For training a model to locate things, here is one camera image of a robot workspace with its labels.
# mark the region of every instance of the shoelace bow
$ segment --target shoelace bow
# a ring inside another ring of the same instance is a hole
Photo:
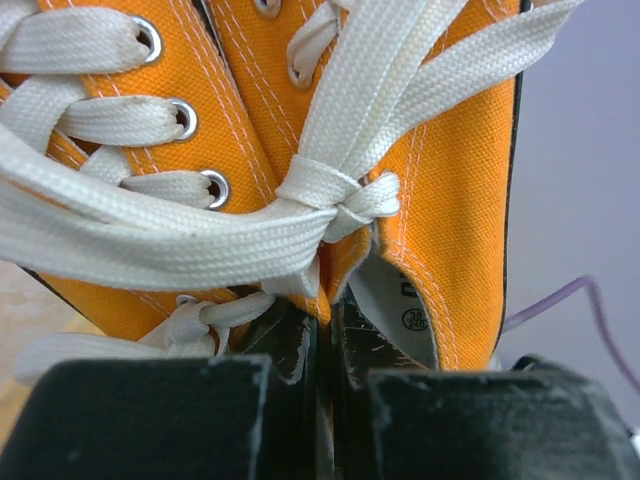
[[[271,294],[315,296],[320,242],[339,241],[398,212],[393,172],[363,182],[391,146],[535,63],[583,2],[558,0],[498,22],[423,65],[467,1],[322,4],[289,46],[297,77],[310,75],[320,50],[338,34],[338,7],[349,9],[349,20],[314,94],[298,153],[272,204],[230,215],[201,210],[210,197],[197,172],[131,177],[121,146],[181,135],[171,102],[88,98],[77,79],[144,63],[148,50],[136,41],[131,17],[89,7],[42,13],[33,1],[8,0],[0,17],[0,71],[32,76],[0,107],[3,258],[122,289],[179,292],[259,282],[261,305],[273,301]],[[43,44],[46,51],[38,49]],[[54,129],[104,146],[73,171],[44,156]],[[237,308],[249,315],[262,307]]]

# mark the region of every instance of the orange shoe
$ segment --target orange shoe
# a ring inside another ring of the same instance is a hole
[[[243,242],[241,225],[218,219],[265,207],[277,181],[189,0],[7,0],[0,72],[1,256],[121,339],[55,337],[50,349],[213,354],[269,308],[273,296],[225,288],[261,280],[241,254],[209,255],[216,238]],[[207,262],[226,278],[199,270]],[[328,318],[320,298],[297,302]]]
[[[278,194],[337,206],[320,250],[330,301],[350,281],[415,360],[486,368],[504,309],[514,76],[581,1],[519,16],[520,0],[208,1]]]

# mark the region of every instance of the beige floor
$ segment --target beige floor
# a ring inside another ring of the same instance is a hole
[[[29,342],[55,331],[97,329],[23,271],[0,262],[0,449],[30,391],[12,380],[13,359]]]

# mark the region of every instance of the gray wall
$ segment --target gray wall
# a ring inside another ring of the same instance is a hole
[[[582,274],[601,286],[640,375],[640,1],[587,0],[525,74],[512,184],[507,312]],[[602,382],[640,426],[640,398],[599,340],[584,293],[503,337]]]

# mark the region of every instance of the metal eyelet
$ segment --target metal eyelet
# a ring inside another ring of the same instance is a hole
[[[184,100],[179,98],[170,98],[169,101],[178,109],[177,122],[184,127],[179,137],[175,138],[176,142],[184,142],[195,135],[198,130],[198,114],[195,109]]]
[[[202,170],[200,174],[207,177],[211,182],[209,193],[213,196],[214,200],[206,207],[207,210],[219,210],[231,197],[231,186],[229,182],[224,175],[215,170]]]
[[[176,297],[176,307],[181,307],[186,303],[198,303],[198,299],[191,295],[184,295],[184,294],[178,295]]]
[[[275,18],[280,13],[282,0],[253,0],[258,11],[268,18]]]
[[[311,87],[311,84],[313,83],[313,77],[302,80],[300,78],[300,72],[293,68],[292,63],[288,65],[287,71],[289,72],[289,79],[291,80],[291,83],[293,83],[298,89],[308,90],[309,87]]]
[[[139,17],[138,15],[131,15],[131,18],[140,28],[140,34],[138,35],[138,42],[142,43],[149,48],[149,54],[144,60],[146,65],[149,65],[162,55],[162,37],[156,27],[146,18]]]

